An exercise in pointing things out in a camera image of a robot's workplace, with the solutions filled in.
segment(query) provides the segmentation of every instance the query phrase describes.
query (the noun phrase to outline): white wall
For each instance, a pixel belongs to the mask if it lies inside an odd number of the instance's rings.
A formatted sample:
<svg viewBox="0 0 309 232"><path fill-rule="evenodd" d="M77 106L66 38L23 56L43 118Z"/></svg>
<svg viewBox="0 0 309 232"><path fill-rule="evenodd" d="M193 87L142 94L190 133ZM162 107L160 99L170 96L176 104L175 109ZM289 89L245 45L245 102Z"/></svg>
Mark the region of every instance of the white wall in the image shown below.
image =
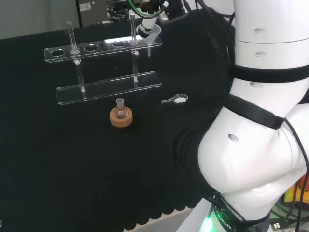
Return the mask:
<svg viewBox="0 0 309 232"><path fill-rule="evenodd" d="M79 26L75 0L0 0L0 39Z"/></svg>
<svg viewBox="0 0 309 232"><path fill-rule="evenodd" d="M195 0L187 0L191 9L196 9L195 7ZM233 0L204 0L205 4L214 10L230 15L234 12L234 4Z"/></svg>

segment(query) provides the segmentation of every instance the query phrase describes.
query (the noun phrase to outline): black strap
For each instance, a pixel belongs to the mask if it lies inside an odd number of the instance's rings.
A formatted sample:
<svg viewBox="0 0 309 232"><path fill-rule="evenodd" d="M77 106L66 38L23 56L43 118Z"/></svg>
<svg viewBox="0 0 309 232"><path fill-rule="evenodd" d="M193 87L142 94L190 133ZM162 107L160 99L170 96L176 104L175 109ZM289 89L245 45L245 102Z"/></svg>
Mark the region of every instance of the black strap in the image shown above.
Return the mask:
<svg viewBox="0 0 309 232"><path fill-rule="evenodd" d="M267 232L269 229L270 212L264 218L253 221L232 221L216 206L214 206L214 212L219 223L227 232Z"/></svg>
<svg viewBox="0 0 309 232"><path fill-rule="evenodd" d="M278 129L284 121L284 118L231 94L228 94L224 107L239 116L274 130Z"/></svg>
<svg viewBox="0 0 309 232"><path fill-rule="evenodd" d="M253 69L232 66L229 75L244 81L261 83L287 83L309 77L309 65L293 69Z"/></svg>

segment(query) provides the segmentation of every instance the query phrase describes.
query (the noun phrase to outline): glass test tube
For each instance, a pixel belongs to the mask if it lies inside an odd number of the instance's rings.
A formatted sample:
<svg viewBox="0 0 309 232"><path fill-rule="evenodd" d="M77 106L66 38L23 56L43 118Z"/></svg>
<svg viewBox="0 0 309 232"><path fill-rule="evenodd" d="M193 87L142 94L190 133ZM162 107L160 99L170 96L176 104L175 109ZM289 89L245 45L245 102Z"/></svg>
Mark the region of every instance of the glass test tube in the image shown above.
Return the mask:
<svg viewBox="0 0 309 232"><path fill-rule="evenodd" d="M76 45L72 22L71 21L67 22L67 26L68 26L68 32L69 32L69 37L70 37L70 43L71 43L70 52L74 55L77 55L79 53L79 50ZM75 63L75 69L76 69L76 73L78 77L79 86L81 87L81 92L85 92L86 89L85 89L85 84L84 84L82 68L81 68L81 59L75 58L73 62Z"/></svg>
<svg viewBox="0 0 309 232"><path fill-rule="evenodd" d="M135 29L135 14L131 13L130 14L130 21L131 21L131 36L132 36L132 44L136 45L137 44L137 40L136 40L136 29ZM133 62L133 75L134 75L134 82L137 83L138 82L138 65L137 65L137 61L138 61L138 56L139 56L139 52L136 50L131 50L132 53L132 62Z"/></svg>

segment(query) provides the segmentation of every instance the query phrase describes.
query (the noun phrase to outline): test tube rack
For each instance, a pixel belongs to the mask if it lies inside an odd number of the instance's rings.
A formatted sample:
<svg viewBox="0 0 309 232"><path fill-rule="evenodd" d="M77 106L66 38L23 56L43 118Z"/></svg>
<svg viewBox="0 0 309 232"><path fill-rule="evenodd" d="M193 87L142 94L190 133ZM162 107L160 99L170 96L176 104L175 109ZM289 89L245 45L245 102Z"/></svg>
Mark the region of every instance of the test tube rack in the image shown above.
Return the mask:
<svg viewBox="0 0 309 232"><path fill-rule="evenodd" d="M158 33L155 35L151 34L151 40L144 40L141 36L136 35L135 14L133 13L130 14L130 22L131 37L108 39L83 44L76 44L72 23L67 22L70 45L44 49L45 61L49 63L73 60L75 64L79 84L56 88L58 104L66 105L84 102L159 87L162 84L156 71L138 73L138 50L147 48L148 56L150 56L151 47L160 46L162 44ZM104 79L92 83L84 83L81 68L82 58L125 51L130 51L132 53L133 74L112 79Z"/></svg>

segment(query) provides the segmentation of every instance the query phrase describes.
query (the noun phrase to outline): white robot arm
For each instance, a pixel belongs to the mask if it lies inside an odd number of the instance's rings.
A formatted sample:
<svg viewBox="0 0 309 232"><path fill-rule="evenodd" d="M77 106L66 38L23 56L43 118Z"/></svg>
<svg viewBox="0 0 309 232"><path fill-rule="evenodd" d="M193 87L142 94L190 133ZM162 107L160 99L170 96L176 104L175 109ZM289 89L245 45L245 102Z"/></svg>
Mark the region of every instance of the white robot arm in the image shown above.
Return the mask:
<svg viewBox="0 0 309 232"><path fill-rule="evenodd" d="M241 71L230 94L287 118L308 153L309 105L297 104L309 86L309 1L234 0L234 6L235 65ZM274 130L226 107L201 141L198 163L205 180L247 221L265 218L306 173L286 123Z"/></svg>

